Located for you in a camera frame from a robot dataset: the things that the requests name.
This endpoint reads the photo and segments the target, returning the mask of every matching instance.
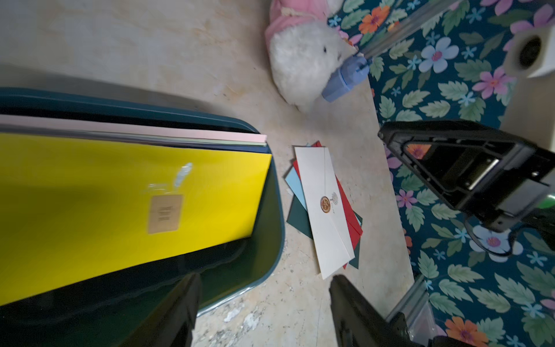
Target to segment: blue cap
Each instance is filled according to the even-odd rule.
[[[353,89],[354,86],[366,79],[370,66],[364,57],[352,56],[345,60],[328,81],[322,92],[323,98],[333,102]]]

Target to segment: yellow folder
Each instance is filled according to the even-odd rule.
[[[270,159],[0,134],[0,305],[248,237]]]

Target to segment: plush bunny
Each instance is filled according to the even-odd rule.
[[[266,45],[284,99],[307,113],[331,74],[356,49],[327,26],[342,0],[272,0]]]

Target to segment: speckled floor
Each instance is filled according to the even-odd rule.
[[[413,283],[370,86],[310,115],[280,97],[263,31],[269,0],[20,0],[0,3],[0,85],[194,108],[268,135],[278,174],[320,140],[364,219],[360,269],[340,270],[386,315]],[[280,181],[284,213],[291,196]],[[313,242],[286,226],[259,287],[201,316],[195,346],[335,346]]]

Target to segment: white envelope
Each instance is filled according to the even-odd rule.
[[[295,154],[318,264],[322,278],[327,278],[355,257],[330,151],[326,147],[295,147]]]

